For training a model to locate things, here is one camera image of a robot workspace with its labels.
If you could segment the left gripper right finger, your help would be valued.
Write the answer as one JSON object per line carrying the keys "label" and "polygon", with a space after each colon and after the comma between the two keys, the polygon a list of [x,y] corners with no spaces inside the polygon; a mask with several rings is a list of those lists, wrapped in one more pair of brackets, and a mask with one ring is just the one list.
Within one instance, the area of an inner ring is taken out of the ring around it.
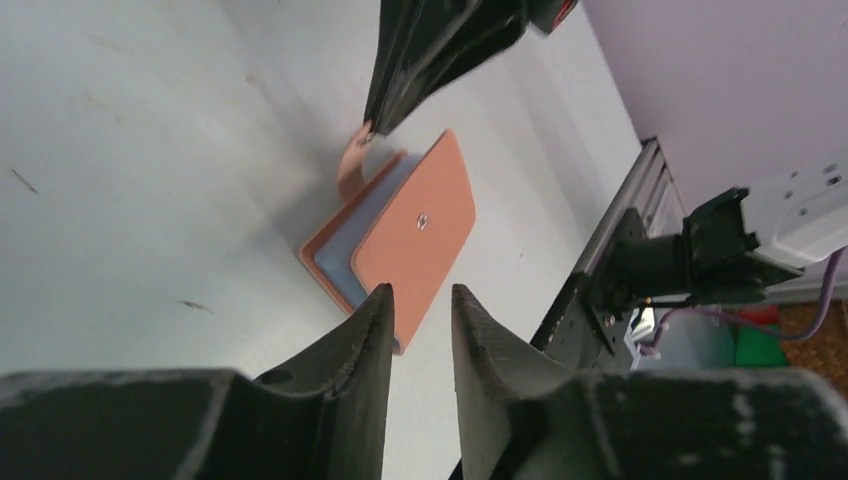
{"label": "left gripper right finger", "polygon": [[803,369],[573,370],[452,288],[466,479],[843,479],[847,403]]}

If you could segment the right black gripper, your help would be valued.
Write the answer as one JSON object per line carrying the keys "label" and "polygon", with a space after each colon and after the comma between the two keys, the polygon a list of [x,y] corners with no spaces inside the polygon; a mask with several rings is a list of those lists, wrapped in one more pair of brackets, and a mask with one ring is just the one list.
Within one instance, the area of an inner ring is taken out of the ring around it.
{"label": "right black gripper", "polygon": [[430,95],[512,46],[530,23],[550,35],[579,0],[380,3],[364,121],[386,136]]}

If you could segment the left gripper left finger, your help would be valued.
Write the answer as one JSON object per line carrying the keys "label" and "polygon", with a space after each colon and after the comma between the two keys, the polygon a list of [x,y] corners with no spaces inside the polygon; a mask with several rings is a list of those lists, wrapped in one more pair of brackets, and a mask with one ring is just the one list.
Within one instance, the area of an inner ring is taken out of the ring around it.
{"label": "left gripper left finger", "polygon": [[5,479],[377,479],[394,297],[257,378],[230,369],[35,371],[1,380]]}

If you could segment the orange leather card holder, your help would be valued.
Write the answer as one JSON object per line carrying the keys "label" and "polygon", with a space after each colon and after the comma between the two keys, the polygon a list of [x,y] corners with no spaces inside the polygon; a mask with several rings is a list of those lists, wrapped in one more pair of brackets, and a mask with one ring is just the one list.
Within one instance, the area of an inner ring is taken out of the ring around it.
{"label": "orange leather card holder", "polygon": [[364,124],[336,171],[342,207],[301,247],[299,258],[339,308],[352,313],[380,284],[394,292],[393,352],[413,340],[476,221],[455,133],[447,129],[423,154],[404,150],[372,177]]}

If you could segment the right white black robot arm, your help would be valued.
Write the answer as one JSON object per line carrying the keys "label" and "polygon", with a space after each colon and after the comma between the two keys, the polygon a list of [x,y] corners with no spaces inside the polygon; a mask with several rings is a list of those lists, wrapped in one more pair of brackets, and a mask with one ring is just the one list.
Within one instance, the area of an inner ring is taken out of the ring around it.
{"label": "right white black robot arm", "polygon": [[[572,1],[385,0],[364,119],[387,135],[426,98],[510,48],[529,28],[552,33]],[[744,304],[835,267],[847,248],[847,158],[733,187],[697,207],[680,232],[611,241],[591,289],[608,310]]]}

